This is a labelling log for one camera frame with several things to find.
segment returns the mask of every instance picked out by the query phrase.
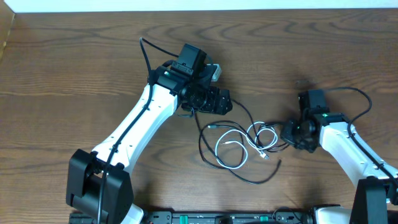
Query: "wooden table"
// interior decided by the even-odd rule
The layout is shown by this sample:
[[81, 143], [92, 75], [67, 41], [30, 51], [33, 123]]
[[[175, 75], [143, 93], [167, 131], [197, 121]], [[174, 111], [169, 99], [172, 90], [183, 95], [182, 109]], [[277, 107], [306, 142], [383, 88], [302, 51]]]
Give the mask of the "wooden table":
[[[217, 85], [257, 120], [298, 116], [297, 93], [309, 88], [361, 88], [374, 107], [356, 127], [397, 167], [397, 15], [394, 9], [18, 14], [0, 65], [0, 222], [67, 222], [69, 158], [108, 136], [146, 84], [141, 36], [175, 53], [186, 42], [201, 47], [223, 69]], [[169, 59], [148, 51], [153, 67]], [[367, 107], [350, 91], [328, 99], [333, 111], [351, 118]], [[224, 118], [249, 124], [238, 107], [225, 117], [200, 114], [203, 124]], [[184, 211], [352, 206], [352, 183], [322, 149], [309, 154], [290, 147], [270, 161], [249, 149], [239, 171], [248, 178], [265, 178], [282, 159], [270, 182], [249, 185], [204, 164], [197, 140], [192, 119], [173, 116], [160, 127], [132, 176], [137, 205]]]

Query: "white cable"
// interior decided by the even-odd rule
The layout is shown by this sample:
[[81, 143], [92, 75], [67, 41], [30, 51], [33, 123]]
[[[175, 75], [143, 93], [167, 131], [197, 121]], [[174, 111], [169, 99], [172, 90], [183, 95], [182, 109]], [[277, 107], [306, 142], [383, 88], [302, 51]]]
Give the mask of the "white cable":
[[[251, 130], [256, 124], [265, 124], [265, 122], [257, 121], [257, 122], [255, 122], [254, 124], [250, 125], [250, 127], [249, 127], [248, 130], [246, 131], [247, 133], [244, 133], [243, 131], [240, 131], [240, 130], [238, 130], [238, 129], [231, 129], [231, 130], [225, 132], [225, 133], [217, 140], [217, 143], [216, 143], [216, 146], [215, 146], [215, 154], [216, 154], [216, 156], [218, 156], [218, 146], [219, 146], [219, 144], [220, 144], [220, 141], [221, 141], [227, 134], [229, 134], [229, 133], [231, 133], [231, 132], [233, 132], [233, 131], [236, 131], [236, 132], [238, 132], [238, 133], [240, 133], [240, 134], [242, 134], [242, 135], [244, 135], [244, 136], [246, 137], [246, 141], [249, 143], [249, 145], [250, 145], [252, 148], [254, 148], [254, 149], [260, 154], [260, 156], [261, 156], [262, 158], [268, 159], [268, 155], [267, 155], [266, 153], [264, 153], [262, 150], [269, 149], [269, 148], [271, 148], [272, 146], [274, 146], [274, 145], [278, 142], [278, 134], [275, 132], [275, 129], [274, 129], [273, 127], [271, 127], [271, 128], [260, 128], [260, 129], [258, 130], [258, 132], [257, 132], [257, 136], [254, 138], [254, 142], [252, 142], [252, 141], [249, 139], [249, 132], [250, 132], [250, 130]], [[272, 139], [272, 141], [271, 141], [268, 145], [262, 146], [262, 147], [258, 147], [257, 144], [256, 144], [256, 142], [257, 142], [258, 137], [260, 136], [260, 133], [263, 132], [263, 131], [269, 131], [269, 132], [271, 132], [272, 134], [274, 134], [274, 138]], [[217, 162], [218, 162], [218, 164], [219, 164], [220, 166], [222, 166], [222, 167], [224, 167], [224, 168], [227, 168], [227, 169], [239, 169], [239, 168], [241, 168], [241, 167], [246, 163], [246, 161], [248, 160], [248, 150], [247, 150], [246, 147], [245, 147], [242, 143], [240, 143], [239, 141], [227, 141], [227, 142], [224, 142], [223, 144], [232, 144], [232, 143], [239, 144], [239, 145], [242, 147], [242, 149], [243, 149], [243, 151], [244, 151], [244, 153], [245, 153], [245, 157], [244, 157], [244, 159], [242, 160], [242, 162], [241, 162], [238, 166], [236, 166], [236, 167], [227, 166], [227, 165], [223, 164], [219, 159], [217, 159]]]

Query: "white backdrop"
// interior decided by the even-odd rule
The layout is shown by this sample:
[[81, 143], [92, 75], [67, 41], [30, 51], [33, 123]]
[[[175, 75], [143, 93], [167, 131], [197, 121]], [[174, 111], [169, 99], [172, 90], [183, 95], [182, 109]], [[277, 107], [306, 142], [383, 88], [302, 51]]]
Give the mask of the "white backdrop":
[[398, 7], [398, 0], [5, 0], [5, 2], [16, 13]]

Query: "black wire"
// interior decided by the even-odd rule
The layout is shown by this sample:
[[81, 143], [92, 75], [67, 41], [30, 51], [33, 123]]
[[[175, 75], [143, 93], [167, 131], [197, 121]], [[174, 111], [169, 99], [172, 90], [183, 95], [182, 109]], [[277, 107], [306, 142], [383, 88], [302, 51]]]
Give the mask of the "black wire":
[[386, 170], [383, 163], [379, 163], [375, 158], [373, 158], [373, 156], [358, 142], [358, 140], [355, 138], [355, 135], [351, 132], [351, 125], [353, 125], [354, 121], [356, 121], [358, 118], [360, 118], [361, 116], [363, 116], [364, 114], [366, 114], [367, 112], [369, 112], [372, 109], [372, 105], [373, 105], [372, 99], [364, 91], [362, 91], [358, 88], [353, 88], [353, 87], [336, 87], [336, 88], [327, 89], [326, 91], [334, 91], [334, 90], [354, 90], [354, 91], [359, 92], [363, 96], [365, 96], [365, 98], [368, 100], [368, 102], [369, 102], [368, 108], [349, 121], [349, 123], [347, 125], [348, 136], [360, 148], [360, 150], [363, 153], [365, 153], [366, 156], [368, 156], [370, 158], [370, 160], [376, 165], [376, 167], [378, 169], [380, 169], [381, 171], [383, 171], [383, 173], [385, 173], [390, 178], [391, 182], [394, 184], [394, 187], [397, 188], [398, 182], [394, 178], [394, 176], [392, 174], [390, 174], [390, 172], [388, 172], [388, 170]]
[[139, 39], [139, 45], [141, 47], [142, 50], [142, 54], [144, 55], [145, 58], [145, 63], [147, 65], [147, 69], [148, 69], [148, 74], [149, 74], [149, 97], [147, 100], [147, 103], [144, 105], [144, 107], [142, 108], [142, 110], [139, 112], [139, 114], [134, 118], [134, 120], [130, 123], [130, 125], [124, 130], [124, 132], [122, 133], [122, 135], [120, 135], [119, 139], [115, 142], [115, 144], [112, 146], [112, 150], [109, 153], [108, 159], [106, 160], [104, 169], [103, 169], [103, 175], [102, 175], [102, 181], [101, 181], [101, 186], [99, 187], [99, 200], [98, 200], [98, 214], [97, 214], [97, 223], [101, 223], [101, 215], [102, 215], [102, 207], [103, 207], [103, 197], [104, 197], [104, 190], [105, 190], [105, 183], [106, 183], [106, 176], [108, 173], [108, 169], [110, 166], [110, 163], [112, 161], [112, 157], [114, 155], [114, 153], [118, 150], [118, 146], [121, 144], [123, 138], [126, 136], [126, 134], [130, 131], [130, 129], [135, 125], [135, 123], [138, 121], [138, 119], [145, 113], [145, 111], [148, 109], [150, 102], [152, 101], [152, 94], [153, 94], [153, 86], [154, 86], [154, 77], [153, 75], [151, 75], [152, 70], [150, 69], [150, 63], [149, 63], [149, 59], [147, 56], [147, 53], [145, 51], [144, 48], [144, 44], [142, 42], [145, 42], [147, 44], [149, 44], [150, 46], [160, 50], [161, 52], [164, 52], [166, 54], [169, 54], [171, 56], [174, 57], [178, 57], [178, 55], [175, 55], [173, 53], [170, 53], [166, 50], [161, 49], [160, 47], [150, 43], [149, 41], [147, 41], [144, 38], [140, 38]]
[[[251, 116], [251, 113], [249, 112], [249, 110], [247, 110], [246, 107], [244, 107], [241, 103], [237, 102], [236, 100], [232, 100], [232, 101], [235, 102], [237, 105], [241, 106], [241, 107], [245, 110], [245, 112], [246, 112], [246, 113], [248, 114], [248, 116], [250, 117], [252, 124], [254, 124], [254, 121], [253, 121], [253, 119], [252, 119], [252, 116]], [[234, 175], [236, 178], [238, 178], [239, 180], [242, 180], [242, 181], [244, 181], [244, 182], [246, 182], [246, 183], [249, 183], [249, 184], [263, 184], [263, 183], [265, 183], [265, 182], [271, 180], [271, 178], [273, 178], [273, 176], [275, 176], [276, 172], [279, 170], [280, 164], [281, 164], [281, 162], [282, 162], [280, 159], [278, 160], [278, 163], [277, 163], [277, 165], [276, 165], [275, 170], [272, 172], [272, 174], [271, 174], [269, 177], [267, 177], [267, 178], [264, 179], [264, 180], [260, 180], [260, 181], [252, 181], [252, 180], [247, 180], [247, 179], [241, 177], [240, 175], [238, 175], [238, 174], [236, 174], [235, 172], [233, 172], [231, 169], [228, 169], [228, 168], [225, 168], [225, 167], [223, 167], [223, 166], [218, 166], [218, 165], [216, 165], [216, 164], [211, 163], [209, 160], [206, 159], [206, 157], [205, 157], [205, 155], [204, 155], [204, 153], [203, 153], [203, 150], [202, 150], [202, 148], [201, 148], [201, 141], [202, 141], [202, 140], [203, 140], [203, 142], [205, 143], [207, 149], [211, 152], [211, 154], [212, 154], [217, 160], [219, 160], [221, 164], [223, 164], [223, 165], [225, 166], [225, 163], [223, 162], [223, 160], [222, 160], [219, 156], [217, 156], [217, 155], [215, 154], [215, 151], [214, 151], [214, 150], [211, 148], [211, 146], [208, 144], [208, 141], [206, 140], [206, 138], [205, 138], [205, 136], [204, 136], [204, 134], [203, 134], [203, 132], [204, 132], [204, 130], [205, 130], [206, 128], [231, 128], [231, 129], [240, 130], [240, 131], [242, 131], [242, 132], [244, 132], [244, 133], [246, 133], [246, 134], [248, 134], [248, 133], [246, 132], [246, 130], [245, 130], [240, 124], [238, 124], [238, 123], [236, 123], [236, 122], [234, 122], [234, 121], [229, 121], [229, 120], [214, 121], [214, 122], [211, 122], [211, 123], [206, 124], [203, 128], [201, 128], [201, 126], [200, 126], [200, 124], [199, 124], [199, 120], [198, 120], [198, 115], [197, 115], [196, 113], [195, 113], [195, 121], [196, 121], [196, 124], [197, 124], [197, 128], [198, 128], [198, 130], [199, 130], [198, 147], [199, 147], [200, 157], [201, 157], [201, 159], [203, 160], [203, 162], [205, 162], [206, 164], [208, 164], [210, 167], [216, 168], [216, 169], [228, 170], [228, 172], [230, 172], [230, 173], [231, 173], [232, 175]], [[255, 143], [254, 140], [253, 140], [253, 138], [250, 137], [250, 135], [248, 135], [248, 138], [249, 138], [249, 140], [250, 140], [251, 142]], [[240, 162], [237, 166], [235, 166], [235, 167], [240, 166], [240, 164], [241, 164], [242, 161], [243, 161], [243, 155], [244, 155], [244, 151], [243, 151], [243, 149], [242, 149], [242, 159], [241, 159], [241, 162]]]
[[273, 219], [273, 220], [277, 221], [277, 220], [276, 220], [276, 215], [275, 215], [275, 214], [276, 214], [276, 212], [277, 212], [278, 210], [281, 210], [281, 209], [288, 209], [288, 210], [290, 210], [290, 211], [293, 213], [294, 217], [299, 221], [297, 224], [300, 224], [300, 223], [301, 223], [301, 218], [299, 218], [299, 217], [296, 215], [296, 213], [295, 213], [291, 208], [286, 207], [286, 206], [279, 207], [277, 210], [274, 211], [274, 213], [272, 214], [272, 219]]

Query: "green clip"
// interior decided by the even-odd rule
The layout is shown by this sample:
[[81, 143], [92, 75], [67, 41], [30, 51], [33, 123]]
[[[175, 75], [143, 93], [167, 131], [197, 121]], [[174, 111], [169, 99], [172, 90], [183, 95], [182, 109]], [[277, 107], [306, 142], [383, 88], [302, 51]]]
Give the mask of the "green clip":
[[180, 224], [188, 224], [188, 215], [180, 216]]
[[268, 222], [268, 217], [260, 217], [260, 222]]

